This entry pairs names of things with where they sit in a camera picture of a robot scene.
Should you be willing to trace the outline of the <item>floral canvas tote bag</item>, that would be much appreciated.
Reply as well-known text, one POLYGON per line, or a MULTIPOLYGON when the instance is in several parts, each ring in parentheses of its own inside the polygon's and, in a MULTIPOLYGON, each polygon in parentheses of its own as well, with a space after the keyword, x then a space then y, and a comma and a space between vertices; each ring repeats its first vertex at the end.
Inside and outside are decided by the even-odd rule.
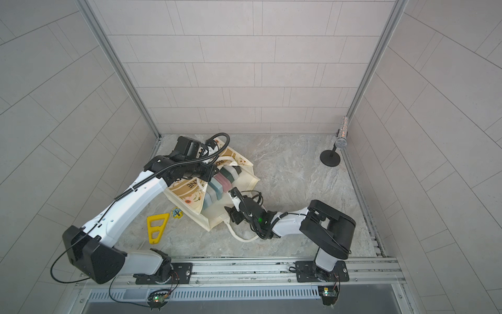
POLYGON ((183 179, 163 191, 169 201, 208 232, 222 222, 230 222, 225 210, 233 207, 229 191, 254 190, 260 180, 254 174, 253 163, 230 147, 214 165, 218 173, 209 182, 183 179))

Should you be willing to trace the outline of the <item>pink translucent pencil case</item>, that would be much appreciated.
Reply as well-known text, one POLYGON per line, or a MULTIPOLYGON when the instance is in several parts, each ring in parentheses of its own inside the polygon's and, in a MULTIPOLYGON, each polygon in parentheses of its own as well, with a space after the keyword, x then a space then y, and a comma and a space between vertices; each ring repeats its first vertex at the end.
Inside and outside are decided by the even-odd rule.
POLYGON ((229 179, 227 179, 221 173, 217 173, 214 177, 223 187, 224 192, 227 192, 232 189, 232 184, 229 179))

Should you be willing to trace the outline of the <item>teal translucent pencil case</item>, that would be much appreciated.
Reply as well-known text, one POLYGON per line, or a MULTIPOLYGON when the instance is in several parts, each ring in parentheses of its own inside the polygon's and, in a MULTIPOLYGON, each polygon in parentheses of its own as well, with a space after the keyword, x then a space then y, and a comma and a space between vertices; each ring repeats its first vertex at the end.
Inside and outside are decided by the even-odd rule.
POLYGON ((213 203, 217 202, 220 200, 222 197, 217 196, 216 192, 209 186, 207 185, 206 188, 206 194, 210 194, 210 197, 212 198, 213 203))

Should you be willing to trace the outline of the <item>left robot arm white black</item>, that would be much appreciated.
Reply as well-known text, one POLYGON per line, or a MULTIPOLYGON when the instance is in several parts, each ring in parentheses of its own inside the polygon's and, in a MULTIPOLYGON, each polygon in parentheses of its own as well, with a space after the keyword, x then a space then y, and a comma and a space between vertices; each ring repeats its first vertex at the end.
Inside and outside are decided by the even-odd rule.
POLYGON ((130 274, 146 283, 163 284, 171 280, 171 257, 157 249, 146 253, 127 253, 115 248, 124 230, 159 194, 181 179, 210 181, 217 173, 217 155, 176 161, 171 156, 156 156, 149 161, 133 185, 111 205, 85 225, 70 226, 62 238, 69 262, 97 284, 116 276, 130 274))

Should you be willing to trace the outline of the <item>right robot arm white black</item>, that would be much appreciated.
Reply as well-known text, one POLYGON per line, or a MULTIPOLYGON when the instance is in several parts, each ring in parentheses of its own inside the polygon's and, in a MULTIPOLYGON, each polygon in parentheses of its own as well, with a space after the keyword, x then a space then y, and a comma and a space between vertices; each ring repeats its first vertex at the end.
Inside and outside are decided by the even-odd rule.
POLYGON ((311 262, 296 262, 289 271, 299 282, 347 282, 345 260, 351 254, 356 228, 353 218, 320 200, 313 200, 301 210, 275 212, 266 210, 260 192, 244 196, 238 188, 230 195, 233 207, 225 207, 232 222, 245 221, 259 239, 283 238, 303 234, 318 246, 311 262))

